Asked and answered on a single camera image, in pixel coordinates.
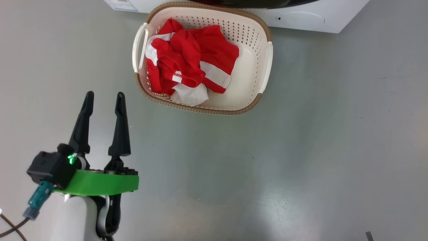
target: white washing machine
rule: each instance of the white washing machine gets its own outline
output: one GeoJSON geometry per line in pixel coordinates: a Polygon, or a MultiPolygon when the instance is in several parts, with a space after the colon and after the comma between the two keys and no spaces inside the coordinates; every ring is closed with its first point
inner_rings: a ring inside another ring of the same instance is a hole
{"type": "MultiPolygon", "coordinates": [[[[170,0],[105,0],[113,9],[149,13],[170,0]]],[[[268,26],[340,33],[369,0],[194,0],[245,9],[268,26]]]]}

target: gray floor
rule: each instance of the gray floor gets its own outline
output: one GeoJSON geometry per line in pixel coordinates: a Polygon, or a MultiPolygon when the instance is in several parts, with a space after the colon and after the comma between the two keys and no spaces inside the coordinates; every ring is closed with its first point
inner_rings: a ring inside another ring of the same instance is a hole
{"type": "MultiPolygon", "coordinates": [[[[131,44],[145,15],[97,1],[7,1],[0,9],[0,208],[21,218],[25,170],[67,142],[95,92],[88,156],[107,163],[116,93],[127,97],[139,191],[116,240],[427,240],[428,2],[371,0],[340,33],[272,29],[260,103],[234,117],[150,102],[131,44]]],[[[29,240],[47,240],[54,195],[29,240]]],[[[5,241],[18,240],[10,236],[5,241]]]]}

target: cable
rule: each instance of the cable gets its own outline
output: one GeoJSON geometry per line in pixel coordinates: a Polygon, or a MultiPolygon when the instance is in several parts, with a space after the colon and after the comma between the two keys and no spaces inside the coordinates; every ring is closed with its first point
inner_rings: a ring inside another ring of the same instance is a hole
{"type": "MultiPolygon", "coordinates": [[[[3,220],[9,224],[9,226],[11,226],[12,228],[15,228],[15,225],[3,214],[0,214],[0,217],[3,218],[3,220]]],[[[18,233],[19,237],[21,237],[22,241],[28,241],[25,236],[22,234],[21,231],[19,231],[19,229],[16,230],[16,232],[18,233]]]]}
{"type": "Polygon", "coordinates": [[[4,232],[4,233],[2,233],[2,234],[0,234],[0,238],[3,238],[3,237],[5,237],[5,236],[7,236],[7,235],[9,235],[9,234],[11,234],[11,233],[13,233],[13,232],[15,232],[16,230],[18,230],[19,228],[21,228],[22,226],[24,226],[24,224],[26,224],[28,221],[30,220],[30,218],[25,218],[24,220],[22,220],[22,222],[20,222],[17,226],[15,226],[15,227],[13,227],[13,228],[11,228],[11,229],[9,229],[8,231],[6,231],[6,232],[4,232]]]}

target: laundry basket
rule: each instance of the laundry basket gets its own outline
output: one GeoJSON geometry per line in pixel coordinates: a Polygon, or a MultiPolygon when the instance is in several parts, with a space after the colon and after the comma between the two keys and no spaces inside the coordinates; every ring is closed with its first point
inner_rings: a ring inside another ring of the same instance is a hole
{"type": "Polygon", "coordinates": [[[219,8],[200,3],[166,3],[155,8],[135,36],[132,64],[142,93],[152,101],[187,111],[236,115],[252,109],[259,102],[268,83],[273,47],[269,28],[259,17],[238,9],[219,8]],[[208,90],[209,100],[195,107],[175,103],[167,94],[151,91],[144,56],[147,40],[173,18],[185,29],[220,25],[226,39],[239,47],[239,58],[225,93],[208,90]],[[143,47],[140,41],[144,35],[143,47]]]}

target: basket handle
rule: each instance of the basket handle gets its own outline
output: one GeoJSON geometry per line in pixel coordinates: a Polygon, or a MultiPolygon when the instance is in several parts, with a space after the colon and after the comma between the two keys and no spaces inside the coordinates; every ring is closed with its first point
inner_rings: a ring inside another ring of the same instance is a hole
{"type": "Polygon", "coordinates": [[[263,91],[266,89],[266,85],[268,84],[268,80],[269,80],[269,75],[270,75],[270,70],[272,68],[272,60],[273,60],[273,46],[272,46],[272,42],[268,42],[267,43],[267,68],[266,68],[266,72],[265,72],[265,76],[263,77],[263,83],[262,86],[260,87],[260,91],[259,93],[263,93],[263,91]]]}
{"type": "Polygon", "coordinates": [[[132,67],[134,68],[134,72],[138,73],[138,70],[143,67],[144,61],[144,53],[147,47],[147,40],[149,39],[149,27],[148,23],[144,23],[141,25],[140,29],[137,31],[135,35],[134,44],[132,45],[132,67]],[[143,36],[143,31],[146,33],[144,36],[143,49],[141,50],[141,58],[140,62],[138,62],[138,48],[140,47],[140,40],[143,36]]]}

